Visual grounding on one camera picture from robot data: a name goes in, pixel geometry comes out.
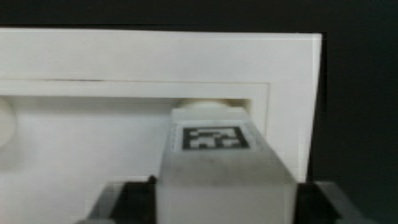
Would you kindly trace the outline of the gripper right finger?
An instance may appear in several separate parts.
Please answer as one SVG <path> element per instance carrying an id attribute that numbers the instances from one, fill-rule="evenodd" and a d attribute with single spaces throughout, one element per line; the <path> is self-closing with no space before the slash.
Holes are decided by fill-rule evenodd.
<path id="1" fill-rule="evenodd" d="M 371 224 L 334 182 L 298 184 L 293 224 Z"/>

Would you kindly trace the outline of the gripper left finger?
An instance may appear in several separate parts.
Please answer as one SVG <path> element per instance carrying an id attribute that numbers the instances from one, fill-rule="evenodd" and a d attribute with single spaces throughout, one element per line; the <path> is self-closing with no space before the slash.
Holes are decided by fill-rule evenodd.
<path id="1" fill-rule="evenodd" d="M 89 215 L 76 224 L 158 224 L 154 176 L 106 184 Z"/>

